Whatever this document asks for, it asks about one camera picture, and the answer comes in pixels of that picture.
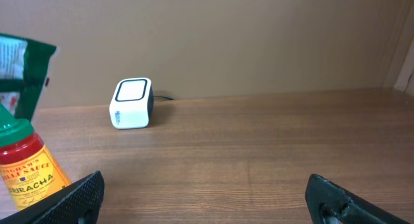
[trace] black cable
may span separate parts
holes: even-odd
[[[156,98],[165,98],[165,99],[168,99],[168,100],[175,100],[174,98],[172,98],[172,97],[169,97],[169,96],[164,96],[164,95],[154,95],[154,97],[156,97]]]

